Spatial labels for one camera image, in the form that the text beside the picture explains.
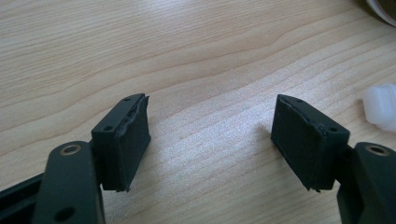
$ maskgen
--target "wood grain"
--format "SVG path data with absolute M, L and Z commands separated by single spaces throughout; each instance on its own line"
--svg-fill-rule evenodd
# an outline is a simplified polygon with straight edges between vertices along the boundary
M 276 95 L 396 148 L 361 102 L 395 62 L 396 29 L 361 0 L 2 1 L 0 189 L 145 92 L 152 141 L 107 223 L 339 223 L 337 186 L 307 192 L 270 141 Z

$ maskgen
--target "black plastic bracket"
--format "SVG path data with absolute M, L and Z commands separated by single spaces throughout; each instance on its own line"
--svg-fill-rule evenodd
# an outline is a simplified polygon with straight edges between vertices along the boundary
M 92 130 L 92 140 L 53 149 L 46 171 L 0 192 L 0 223 L 105 223 L 100 185 L 129 190 L 149 145 L 141 93 L 118 102 Z
M 396 223 L 396 152 L 347 144 L 349 130 L 301 99 L 278 95 L 272 140 L 307 189 L 332 189 L 343 223 Z

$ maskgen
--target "screw hole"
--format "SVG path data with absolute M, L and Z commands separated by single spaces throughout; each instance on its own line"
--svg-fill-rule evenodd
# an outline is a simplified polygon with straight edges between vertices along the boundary
M 57 222 L 66 221 L 75 214 L 76 210 L 73 207 L 66 207 L 57 212 L 54 219 Z
M 106 126 L 103 130 L 106 131 L 106 132 L 108 132 L 108 131 L 110 131 L 110 130 L 112 130 L 112 129 L 113 129 L 113 127 L 111 127 L 111 126 Z
M 69 145 L 61 149 L 62 156 L 70 156 L 77 153 L 81 149 L 80 145 Z
M 366 147 L 366 149 L 369 152 L 374 153 L 377 156 L 388 156 L 389 155 L 389 152 L 382 147 L 368 146 L 368 147 Z

